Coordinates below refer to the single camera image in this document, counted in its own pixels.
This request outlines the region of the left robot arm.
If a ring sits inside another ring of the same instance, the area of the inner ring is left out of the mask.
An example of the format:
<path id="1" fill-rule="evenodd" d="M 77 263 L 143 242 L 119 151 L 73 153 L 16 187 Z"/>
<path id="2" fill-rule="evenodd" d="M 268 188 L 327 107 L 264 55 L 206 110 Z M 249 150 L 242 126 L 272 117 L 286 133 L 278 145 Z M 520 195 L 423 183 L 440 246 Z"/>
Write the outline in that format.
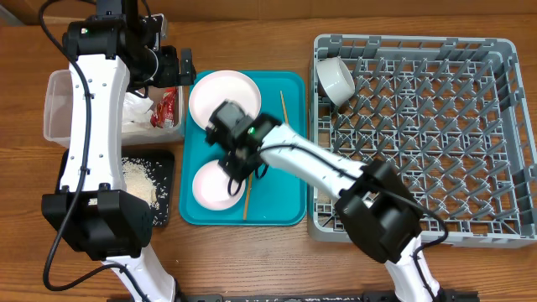
<path id="1" fill-rule="evenodd" d="M 182 301 L 178 281 L 151 246 L 150 207 L 126 189 L 122 118 L 129 92 L 191 85 L 192 53 L 162 45 L 164 17 L 140 14 L 139 1 L 98 1 L 95 7 L 54 42 L 72 80 L 70 146 L 41 211 L 56 242 L 112 270 L 133 300 Z"/>

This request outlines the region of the rice leftovers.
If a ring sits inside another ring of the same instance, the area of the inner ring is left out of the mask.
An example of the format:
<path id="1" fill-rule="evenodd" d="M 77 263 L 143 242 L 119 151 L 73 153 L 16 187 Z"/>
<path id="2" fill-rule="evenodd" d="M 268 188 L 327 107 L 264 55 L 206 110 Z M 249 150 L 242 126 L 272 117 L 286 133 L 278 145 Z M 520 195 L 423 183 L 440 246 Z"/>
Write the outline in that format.
<path id="1" fill-rule="evenodd" d="M 89 181 L 96 185 L 109 184 L 112 190 L 122 189 L 144 200 L 151 209 L 159 210 L 159 197 L 168 194 L 159 188 L 157 167 L 157 164 L 152 164 L 148 159 L 123 157 L 120 165 L 114 164 L 110 169 L 98 168 L 94 176 L 89 176 Z"/>

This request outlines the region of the grey metal bowl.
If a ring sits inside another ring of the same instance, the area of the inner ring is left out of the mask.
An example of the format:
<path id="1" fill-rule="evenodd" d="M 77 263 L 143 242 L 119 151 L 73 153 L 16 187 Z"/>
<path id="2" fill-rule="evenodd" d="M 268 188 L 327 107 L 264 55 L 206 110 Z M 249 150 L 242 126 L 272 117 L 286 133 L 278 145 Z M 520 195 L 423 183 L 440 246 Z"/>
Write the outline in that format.
<path id="1" fill-rule="evenodd" d="M 319 61 L 316 72 L 326 96 L 336 106 L 341 106 L 354 95 L 356 86 L 352 74 L 340 57 Z"/>

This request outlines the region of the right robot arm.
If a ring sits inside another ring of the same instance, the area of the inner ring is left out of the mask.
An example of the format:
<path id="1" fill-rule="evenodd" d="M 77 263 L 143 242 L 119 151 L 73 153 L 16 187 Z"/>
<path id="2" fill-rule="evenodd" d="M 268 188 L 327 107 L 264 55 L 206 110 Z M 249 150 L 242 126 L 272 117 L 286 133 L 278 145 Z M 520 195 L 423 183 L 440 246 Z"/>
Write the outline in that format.
<path id="1" fill-rule="evenodd" d="M 330 153 L 276 117 L 249 116 L 224 101 L 209 117 L 206 141 L 225 155 L 219 165 L 231 180 L 264 177 L 280 169 L 323 192 L 352 243 L 388 270 L 400 301 L 438 301 L 441 287 L 423 255 L 420 221 L 433 212 L 420 205 L 380 159 L 369 164 Z"/>

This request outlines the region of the white napkin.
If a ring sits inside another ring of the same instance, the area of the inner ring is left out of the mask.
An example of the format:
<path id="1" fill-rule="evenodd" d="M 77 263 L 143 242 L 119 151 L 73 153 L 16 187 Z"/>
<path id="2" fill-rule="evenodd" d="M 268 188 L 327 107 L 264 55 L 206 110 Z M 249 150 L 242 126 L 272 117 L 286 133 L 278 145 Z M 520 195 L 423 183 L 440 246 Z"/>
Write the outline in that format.
<path id="1" fill-rule="evenodd" d="M 139 132 L 153 128 L 150 122 L 154 113 L 153 105 L 154 102 L 150 98 L 141 98 L 127 92 L 123 101 L 122 132 Z"/>

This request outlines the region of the wooden chopstick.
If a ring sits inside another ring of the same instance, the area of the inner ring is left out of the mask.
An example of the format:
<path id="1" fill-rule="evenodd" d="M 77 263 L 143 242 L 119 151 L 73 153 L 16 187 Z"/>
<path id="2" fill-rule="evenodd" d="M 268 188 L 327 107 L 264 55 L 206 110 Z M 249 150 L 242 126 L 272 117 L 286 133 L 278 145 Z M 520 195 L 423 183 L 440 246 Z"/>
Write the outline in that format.
<path id="1" fill-rule="evenodd" d="M 246 221 L 247 218 L 248 218 L 248 207 L 249 207 L 249 201 L 250 201 L 250 195 L 251 195 L 252 185 L 253 185 L 253 174 L 250 174 L 250 175 L 248 176 L 248 186 L 247 186 L 247 189 L 245 190 L 245 192 L 246 192 L 246 197 L 245 197 L 244 208 L 243 208 L 243 214 L 242 214 L 242 219 L 243 219 L 244 221 Z"/>
<path id="2" fill-rule="evenodd" d="M 284 93 L 282 91 L 280 91 L 279 94 L 280 94 L 280 101 L 281 101 L 282 110 L 283 110 L 283 114 L 284 114 L 284 122 L 286 124 L 289 124 L 289 117 L 288 117 L 286 103 L 285 103 L 285 99 L 284 99 Z"/>

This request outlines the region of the small white plate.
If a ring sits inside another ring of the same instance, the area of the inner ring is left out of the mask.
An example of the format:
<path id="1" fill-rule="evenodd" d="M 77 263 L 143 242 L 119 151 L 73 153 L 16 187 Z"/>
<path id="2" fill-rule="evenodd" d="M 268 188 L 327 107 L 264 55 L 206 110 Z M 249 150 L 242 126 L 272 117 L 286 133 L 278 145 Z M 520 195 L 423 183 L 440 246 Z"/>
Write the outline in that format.
<path id="1" fill-rule="evenodd" d="M 204 164 L 195 174 L 192 192 L 196 202 L 210 211 L 224 211 L 235 206 L 246 189 L 246 181 L 232 180 L 218 160 Z"/>

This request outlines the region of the large white plate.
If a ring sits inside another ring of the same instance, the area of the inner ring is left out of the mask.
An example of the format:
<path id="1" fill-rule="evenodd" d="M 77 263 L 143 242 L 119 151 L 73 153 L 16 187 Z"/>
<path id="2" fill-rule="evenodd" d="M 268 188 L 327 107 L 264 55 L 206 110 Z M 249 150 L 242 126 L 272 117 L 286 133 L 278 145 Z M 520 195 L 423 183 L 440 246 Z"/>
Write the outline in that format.
<path id="1" fill-rule="evenodd" d="M 211 123 L 211 114 L 224 102 L 233 101 L 242 110 L 256 117 L 261 109 L 261 92 L 255 82 L 242 72 L 219 70 L 202 77 L 190 92 L 189 110 L 202 129 Z"/>

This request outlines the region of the red snack wrapper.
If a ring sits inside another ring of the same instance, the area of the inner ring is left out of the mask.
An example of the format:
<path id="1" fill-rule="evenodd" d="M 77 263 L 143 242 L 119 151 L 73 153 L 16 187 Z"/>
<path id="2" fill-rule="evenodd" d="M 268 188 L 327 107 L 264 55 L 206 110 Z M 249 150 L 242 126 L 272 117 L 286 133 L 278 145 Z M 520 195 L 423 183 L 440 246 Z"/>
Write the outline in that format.
<path id="1" fill-rule="evenodd" d="M 155 128 L 172 128 L 175 124 L 175 101 L 178 88 L 166 88 L 150 119 Z"/>

